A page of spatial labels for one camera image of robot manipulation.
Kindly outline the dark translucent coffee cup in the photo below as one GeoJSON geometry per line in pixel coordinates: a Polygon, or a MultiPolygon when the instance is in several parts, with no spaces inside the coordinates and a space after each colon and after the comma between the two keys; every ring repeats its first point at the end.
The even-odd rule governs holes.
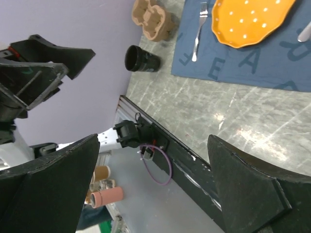
{"type": "Polygon", "coordinates": [[[157,72],[160,69],[161,59],[141,47],[131,45],[125,54],[125,68],[131,72],[157,72]]]}

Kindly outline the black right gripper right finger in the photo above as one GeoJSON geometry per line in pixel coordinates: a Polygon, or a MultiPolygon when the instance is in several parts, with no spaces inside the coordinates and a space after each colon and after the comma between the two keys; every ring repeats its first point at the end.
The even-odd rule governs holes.
{"type": "Polygon", "coordinates": [[[226,231],[309,233],[311,178],[210,135],[208,156],[226,231]]]}

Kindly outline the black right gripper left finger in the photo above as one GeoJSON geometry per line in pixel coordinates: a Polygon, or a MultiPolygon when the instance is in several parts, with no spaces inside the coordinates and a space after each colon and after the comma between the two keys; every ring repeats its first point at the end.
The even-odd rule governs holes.
{"type": "Polygon", "coordinates": [[[2,233],[74,233],[97,163],[97,134],[0,173],[2,233]]]}

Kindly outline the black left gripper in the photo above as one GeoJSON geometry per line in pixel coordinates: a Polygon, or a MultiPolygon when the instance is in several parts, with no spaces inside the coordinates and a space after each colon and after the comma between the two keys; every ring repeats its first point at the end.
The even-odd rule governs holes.
{"type": "Polygon", "coordinates": [[[67,74],[75,79],[96,55],[92,49],[57,46],[38,34],[0,47],[0,57],[14,62],[0,63],[0,120],[27,118],[27,111],[39,105],[67,74]]]}

